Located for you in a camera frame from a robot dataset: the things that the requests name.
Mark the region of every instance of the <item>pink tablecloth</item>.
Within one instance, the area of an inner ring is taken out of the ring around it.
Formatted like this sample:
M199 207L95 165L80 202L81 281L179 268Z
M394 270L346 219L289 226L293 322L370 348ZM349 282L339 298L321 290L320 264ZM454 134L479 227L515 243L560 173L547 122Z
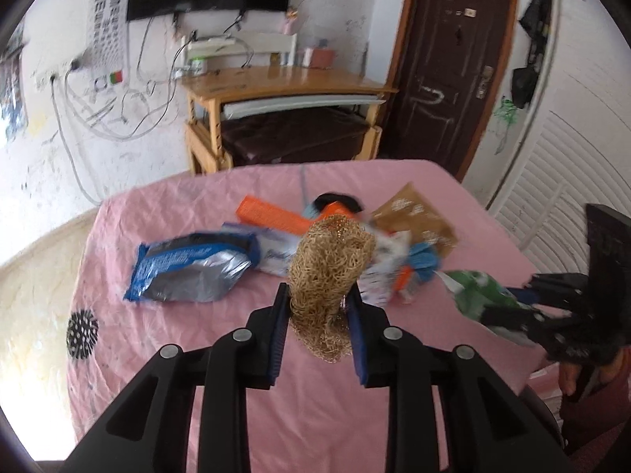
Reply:
M324 192L344 192L358 197L368 213L408 181L455 228L459 245L444 262L444 270L482 270L509 286L529 279L534 267L502 228L451 176L427 161L253 166L160 181L105 202L88 238L73 300L73 311L89 309L87 320L92 316L99 325L91 354L71 359L68 366L77 437L86 433L161 346L177 343L191 350L211 345L244 325L253 309L270 305L281 281L249 272L219 302L125 302L122 296L141 241L217 229L224 221L235 220L235 209L246 194L301 212L305 201ZM462 317L439 279L422 287L411 305L390 304L387 314L392 324L427 345L451 350L457 344L470 344L515 391L525 386L544 356L540 348L509 343ZM199 410L198 397L191 426L191 466ZM276 387L248 393L252 470L383 471L386 422L386 390L364 390L351 358L335 365L324 363L312 357L289 330Z

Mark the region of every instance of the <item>blue plastic item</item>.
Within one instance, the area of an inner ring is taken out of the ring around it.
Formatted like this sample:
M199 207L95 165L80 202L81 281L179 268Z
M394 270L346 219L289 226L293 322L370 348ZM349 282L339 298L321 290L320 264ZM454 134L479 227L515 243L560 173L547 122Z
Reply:
M141 244L125 299L211 302L226 295L261 260L254 235L194 233Z
M434 271L441 267L441 257L433 245L422 242L409 248L408 265L411 266L420 280L430 281Z

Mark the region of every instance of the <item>green plastic bag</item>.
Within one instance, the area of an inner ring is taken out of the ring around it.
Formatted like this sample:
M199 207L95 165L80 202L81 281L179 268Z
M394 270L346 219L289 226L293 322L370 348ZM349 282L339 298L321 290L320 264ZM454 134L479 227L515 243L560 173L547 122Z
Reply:
M492 306L532 309L518 302L512 293L484 272L450 270L437 272L437 275L452 294L458 310L465 317L476 322L480 321L484 309ZM488 327L488 329L518 345L529 347L535 345L522 332L511 331L504 327Z

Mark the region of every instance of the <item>floor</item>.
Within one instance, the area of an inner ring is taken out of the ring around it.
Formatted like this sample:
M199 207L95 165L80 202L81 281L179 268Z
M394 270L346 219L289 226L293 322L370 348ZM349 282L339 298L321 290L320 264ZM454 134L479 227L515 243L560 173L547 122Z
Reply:
M65 381L65 331L95 213L0 266L0 406L35 460L65 459L75 434Z

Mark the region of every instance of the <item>screw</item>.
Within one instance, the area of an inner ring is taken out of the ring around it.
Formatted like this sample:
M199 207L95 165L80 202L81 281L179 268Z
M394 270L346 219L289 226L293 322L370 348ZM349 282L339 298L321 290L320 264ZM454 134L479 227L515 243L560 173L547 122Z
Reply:
M232 333L232 339L234 341L239 341L239 342L249 341L251 337L252 337L252 331L246 328L237 329L236 331Z
M468 345L460 345L456 349L456 355L460 359L465 359L465 360L473 359L473 356L475 356L475 350L473 350Z
M384 337L392 341L400 340L403 337L403 331L398 327L386 327Z
M177 345L165 345L160 349L160 356L164 359L172 359L179 353L180 349L177 348Z

